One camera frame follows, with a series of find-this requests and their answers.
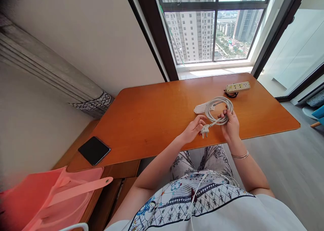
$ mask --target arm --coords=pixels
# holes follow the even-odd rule
[[[206,123],[198,115],[139,175],[107,227],[120,220],[131,220],[138,210],[157,191],[162,177],[169,171],[181,148],[194,140]]]
[[[247,149],[239,137],[240,125],[237,116],[234,111],[231,113],[229,110],[224,110],[218,117],[224,117],[225,114],[228,115],[229,121],[222,125],[221,129],[230,152],[234,156],[244,156]],[[233,160],[246,191],[254,195],[265,194],[274,197],[266,176],[251,155],[244,159],[233,158]]]

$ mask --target gray curtain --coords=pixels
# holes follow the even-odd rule
[[[0,14],[0,61],[32,74],[78,110],[100,118],[113,97],[40,41]]]

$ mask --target floral pants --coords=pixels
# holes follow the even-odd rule
[[[213,170],[233,177],[232,168],[230,167],[222,144],[205,147],[204,155],[197,169],[193,166],[189,152],[180,152],[170,167],[170,181],[177,180],[185,174],[201,170]]]

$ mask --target city view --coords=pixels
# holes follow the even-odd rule
[[[215,0],[162,1],[167,3]],[[213,46],[215,46],[215,61],[246,59],[262,13],[262,9],[219,10],[215,28],[215,11],[165,12],[177,64],[212,61]]]

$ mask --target pink bag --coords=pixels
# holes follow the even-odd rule
[[[30,174],[1,193],[0,222],[10,231],[57,231],[80,222],[94,190],[110,184],[103,168],[77,173],[66,167]]]

